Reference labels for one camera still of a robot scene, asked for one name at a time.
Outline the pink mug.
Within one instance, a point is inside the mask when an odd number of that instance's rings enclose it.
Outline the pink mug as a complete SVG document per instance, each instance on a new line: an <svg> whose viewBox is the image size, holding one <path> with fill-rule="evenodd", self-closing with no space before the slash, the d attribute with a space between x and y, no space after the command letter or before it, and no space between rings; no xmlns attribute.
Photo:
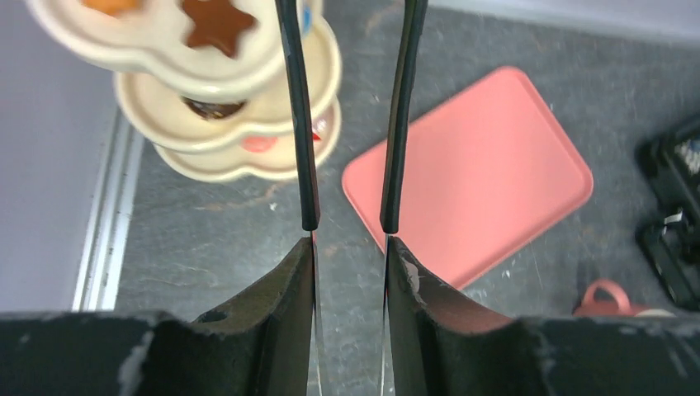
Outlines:
<svg viewBox="0 0 700 396"><path fill-rule="evenodd" d="M598 279L588 286L579 306L573 311L576 317L675 317L665 309L633 304L627 292L616 282Z"/></svg>

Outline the blue donut toy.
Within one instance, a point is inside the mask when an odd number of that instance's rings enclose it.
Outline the blue donut toy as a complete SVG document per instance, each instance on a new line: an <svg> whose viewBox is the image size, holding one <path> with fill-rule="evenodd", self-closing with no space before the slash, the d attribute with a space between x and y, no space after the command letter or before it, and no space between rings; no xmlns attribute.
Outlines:
<svg viewBox="0 0 700 396"><path fill-rule="evenodd" d="M301 34L303 36L306 36L310 32L310 28L312 26L312 18L313 18L313 12L311 11L311 7L308 4L304 5L302 16L303 16L303 18L302 18Z"/></svg>

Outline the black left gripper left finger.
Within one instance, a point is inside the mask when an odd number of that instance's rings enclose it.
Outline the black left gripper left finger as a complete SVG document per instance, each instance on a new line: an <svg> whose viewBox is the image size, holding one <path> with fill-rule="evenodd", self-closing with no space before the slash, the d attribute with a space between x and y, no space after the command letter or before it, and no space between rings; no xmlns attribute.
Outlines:
<svg viewBox="0 0 700 396"><path fill-rule="evenodd" d="M222 341L223 395L307 393L314 268L312 240L301 238L265 276L195 319Z"/></svg>

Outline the chocolate donut toy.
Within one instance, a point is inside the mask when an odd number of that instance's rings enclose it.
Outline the chocolate donut toy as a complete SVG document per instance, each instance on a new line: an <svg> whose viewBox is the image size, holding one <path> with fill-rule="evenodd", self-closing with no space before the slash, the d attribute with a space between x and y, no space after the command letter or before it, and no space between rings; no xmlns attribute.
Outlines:
<svg viewBox="0 0 700 396"><path fill-rule="evenodd" d="M247 105L246 101L218 104L196 101L186 97L181 97L181 100L191 111L203 120L222 120L228 118Z"/></svg>

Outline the orange flower cookie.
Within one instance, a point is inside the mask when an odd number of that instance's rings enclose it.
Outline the orange flower cookie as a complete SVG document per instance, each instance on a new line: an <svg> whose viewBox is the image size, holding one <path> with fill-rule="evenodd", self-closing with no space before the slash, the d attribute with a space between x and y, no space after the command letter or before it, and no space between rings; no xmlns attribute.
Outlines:
<svg viewBox="0 0 700 396"><path fill-rule="evenodd" d="M138 11L142 8L142 0L82 0L81 3L92 10L111 17L124 12Z"/></svg>

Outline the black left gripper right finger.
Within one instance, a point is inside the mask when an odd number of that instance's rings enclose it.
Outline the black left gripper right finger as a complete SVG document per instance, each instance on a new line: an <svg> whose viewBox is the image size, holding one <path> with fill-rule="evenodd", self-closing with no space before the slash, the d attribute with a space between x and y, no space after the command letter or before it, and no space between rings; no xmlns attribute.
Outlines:
<svg viewBox="0 0 700 396"><path fill-rule="evenodd" d="M519 327L464 296L389 237L385 265L387 354L398 395L518 393Z"/></svg>

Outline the pink swirl cake toy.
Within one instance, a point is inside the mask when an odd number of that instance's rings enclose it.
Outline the pink swirl cake toy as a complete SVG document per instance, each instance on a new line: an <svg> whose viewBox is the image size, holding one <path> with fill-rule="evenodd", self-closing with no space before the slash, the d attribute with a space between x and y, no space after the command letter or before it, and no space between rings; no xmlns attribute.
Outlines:
<svg viewBox="0 0 700 396"><path fill-rule="evenodd" d="M315 120L313 125L312 125L312 138L314 141L322 141L324 140L329 134L330 130L333 127L333 118L332 117L320 117L319 119Z"/></svg>

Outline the black metal food tongs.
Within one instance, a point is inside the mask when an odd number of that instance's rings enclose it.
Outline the black metal food tongs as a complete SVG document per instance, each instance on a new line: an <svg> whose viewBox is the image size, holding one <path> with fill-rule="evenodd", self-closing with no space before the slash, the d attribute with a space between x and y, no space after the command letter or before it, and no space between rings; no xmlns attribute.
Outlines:
<svg viewBox="0 0 700 396"><path fill-rule="evenodd" d="M297 6L294 1L276 3L278 25L286 61L299 182L302 228L316 239L320 206L317 187L312 118L302 51ZM414 88L419 41L428 9L426 1L407 1L395 70L387 135L380 223L385 233L385 261L396 255L396 234L400 225L400 203L409 129L409 108Z"/></svg>

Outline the brown star cookie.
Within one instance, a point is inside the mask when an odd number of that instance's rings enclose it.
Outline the brown star cookie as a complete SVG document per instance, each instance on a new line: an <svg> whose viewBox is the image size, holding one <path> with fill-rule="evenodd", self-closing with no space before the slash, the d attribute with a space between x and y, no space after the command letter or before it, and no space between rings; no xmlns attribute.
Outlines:
<svg viewBox="0 0 700 396"><path fill-rule="evenodd" d="M240 36L258 24L229 0L183 0L181 9L193 23L185 39L188 48L213 47L232 59L238 56Z"/></svg>

